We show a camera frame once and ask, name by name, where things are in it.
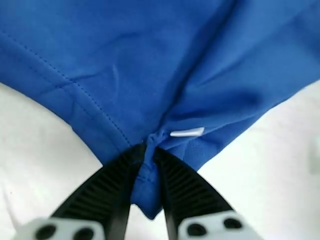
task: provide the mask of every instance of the ridged black grip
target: ridged black grip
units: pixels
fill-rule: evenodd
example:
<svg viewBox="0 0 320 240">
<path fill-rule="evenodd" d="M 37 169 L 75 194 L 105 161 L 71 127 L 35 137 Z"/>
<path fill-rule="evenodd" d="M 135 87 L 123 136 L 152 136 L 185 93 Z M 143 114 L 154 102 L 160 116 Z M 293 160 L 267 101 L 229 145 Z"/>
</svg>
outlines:
<svg viewBox="0 0 320 240">
<path fill-rule="evenodd" d="M 176 156 L 158 147 L 153 158 L 159 167 L 170 240 L 178 239 L 178 227 L 186 218 L 232 210 L 209 183 Z"/>
<path fill-rule="evenodd" d="M 104 227 L 107 240 L 123 240 L 131 192 L 145 151 L 145 145 L 136 145 L 107 163 L 83 183 L 52 217 L 96 221 Z"/>
</svg>

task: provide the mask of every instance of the white tag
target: white tag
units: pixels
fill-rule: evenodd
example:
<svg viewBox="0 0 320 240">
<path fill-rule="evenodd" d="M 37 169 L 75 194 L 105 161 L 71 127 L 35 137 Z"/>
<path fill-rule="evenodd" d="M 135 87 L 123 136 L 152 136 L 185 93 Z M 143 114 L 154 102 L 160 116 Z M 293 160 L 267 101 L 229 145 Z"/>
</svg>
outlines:
<svg viewBox="0 0 320 240">
<path fill-rule="evenodd" d="M 189 130 L 181 130 L 181 131 L 172 131 L 170 133 L 171 137 L 200 137 L 204 133 L 204 127 L 197 127 Z"/>
</svg>

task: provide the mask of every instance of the white background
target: white background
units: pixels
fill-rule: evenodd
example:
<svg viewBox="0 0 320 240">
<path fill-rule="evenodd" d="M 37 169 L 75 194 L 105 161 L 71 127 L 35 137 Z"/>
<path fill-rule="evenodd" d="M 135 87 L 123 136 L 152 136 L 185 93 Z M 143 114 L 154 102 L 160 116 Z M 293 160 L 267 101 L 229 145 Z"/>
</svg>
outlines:
<svg viewBox="0 0 320 240">
<path fill-rule="evenodd" d="M 320 170 L 309 148 L 320 136 L 320 81 L 270 110 L 200 174 L 266 240 L 320 239 Z M 0 239 L 52 211 L 101 164 L 53 113 L 0 84 Z M 166 240 L 163 213 L 136 207 L 127 240 Z"/>
</svg>

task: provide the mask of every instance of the stitching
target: stitching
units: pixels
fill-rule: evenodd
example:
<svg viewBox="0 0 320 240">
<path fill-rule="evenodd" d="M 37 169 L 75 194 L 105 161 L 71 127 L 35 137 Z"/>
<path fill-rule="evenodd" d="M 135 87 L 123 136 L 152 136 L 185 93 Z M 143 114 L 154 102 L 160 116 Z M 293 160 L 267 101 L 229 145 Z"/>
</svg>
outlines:
<svg viewBox="0 0 320 240">
<path fill-rule="evenodd" d="M 8 57 L 11 57 L 11 58 L 13 58 L 13 59 L 16 59 L 16 60 L 18 60 L 20 63 L 22 63 L 22 61 L 21 61 L 20 58 L 14 57 L 13 55 L 10 55 L 10 54 L 9 54 L 8 52 L 6 52 L 6 50 L 5 50 L 3 47 L 1 47 L 1 46 L 0 46 L 0 50 L 2 50 L 2 52 L 5 53 Z M 49 84 L 51 84 L 52 86 L 54 86 L 54 84 L 53 84 L 51 81 L 49 81 L 45 76 L 43 76 L 41 73 L 39 73 L 36 69 L 34 69 L 33 67 L 28 66 L 28 65 L 27 65 L 27 67 L 28 67 L 31 71 L 33 71 L 35 74 L 37 74 L 38 76 L 40 76 L 40 77 L 41 77 L 43 80 L 45 80 L 47 83 L 49 83 Z M 73 99 L 73 102 L 76 103 L 76 104 L 90 117 L 91 120 L 95 121 L 95 119 L 90 115 L 90 113 L 88 113 L 87 110 L 84 109 L 84 107 L 83 107 L 81 104 L 79 104 L 67 90 L 65 90 L 64 88 L 60 88 L 60 89 L 63 90 L 68 96 L 70 96 L 71 99 Z M 102 132 L 103 132 L 104 135 L 110 140 L 110 142 L 111 142 L 112 145 L 118 150 L 118 152 L 121 153 L 120 149 L 119 149 L 119 148 L 115 145 L 115 143 L 110 139 L 110 137 L 109 137 L 108 134 L 103 130 L 103 128 L 102 128 Z"/>
<path fill-rule="evenodd" d="M 149 178 L 146 178 L 146 177 L 143 177 L 143 176 L 140 176 L 140 175 L 138 175 L 138 176 L 136 177 L 136 179 L 141 180 L 141 181 L 143 181 L 143 182 L 148 182 L 148 183 L 150 183 L 150 184 L 152 184 L 152 185 L 155 185 L 155 184 L 156 184 L 155 181 L 152 181 L 152 180 L 150 180 Z"/>
<path fill-rule="evenodd" d="M 21 42 L 19 42 L 16 38 L 14 38 L 13 36 L 11 36 L 9 33 L 5 32 L 4 30 L 0 29 L 0 31 L 6 35 L 9 39 L 13 40 L 15 43 L 17 43 L 18 45 L 20 45 L 21 47 L 23 47 L 26 51 L 30 52 L 31 54 L 33 54 L 34 56 L 36 56 L 39 60 L 41 60 L 42 62 L 44 62 L 47 66 L 49 66 L 51 69 L 53 69 L 56 73 L 58 73 L 61 77 L 63 77 L 65 80 L 67 80 L 70 83 L 74 83 L 76 84 L 80 90 L 82 90 L 88 97 L 89 99 L 91 99 L 91 101 L 93 102 L 93 104 L 98 107 L 100 109 L 100 111 L 102 112 L 103 115 L 105 115 L 107 117 L 107 119 L 113 124 L 114 127 L 116 127 L 116 129 L 121 133 L 122 137 L 126 140 L 126 142 L 129 144 L 129 146 L 131 146 L 128 138 L 125 136 L 125 134 L 121 131 L 121 129 L 115 124 L 114 121 L 111 120 L 111 118 L 103 111 L 103 109 L 99 106 L 99 104 L 92 98 L 92 96 L 86 91 L 84 90 L 77 82 L 72 81 L 71 79 L 69 79 L 65 74 L 63 74 L 62 72 L 60 72 L 57 68 L 55 68 L 54 66 L 52 66 L 49 62 L 47 62 L 47 60 L 43 59 L 40 55 L 38 55 L 36 52 L 32 51 L 30 48 L 28 48 L 27 46 L 25 46 L 24 44 L 22 44 Z"/>
</svg>

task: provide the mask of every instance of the blue fabric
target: blue fabric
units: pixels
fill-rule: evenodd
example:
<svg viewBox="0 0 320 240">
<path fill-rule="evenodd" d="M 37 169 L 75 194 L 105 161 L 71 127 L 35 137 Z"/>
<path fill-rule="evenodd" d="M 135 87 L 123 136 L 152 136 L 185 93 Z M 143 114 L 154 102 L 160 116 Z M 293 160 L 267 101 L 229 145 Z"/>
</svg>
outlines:
<svg viewBox="0 0 320 240">
<path fill-rule="evenodd" d="M 103 164 L 147 142 L 131 200 L 150 219 L 156 146 L 198 170 L 318 78 L 319 0 L 0 0 L 0 81 Z"/>
</svg>

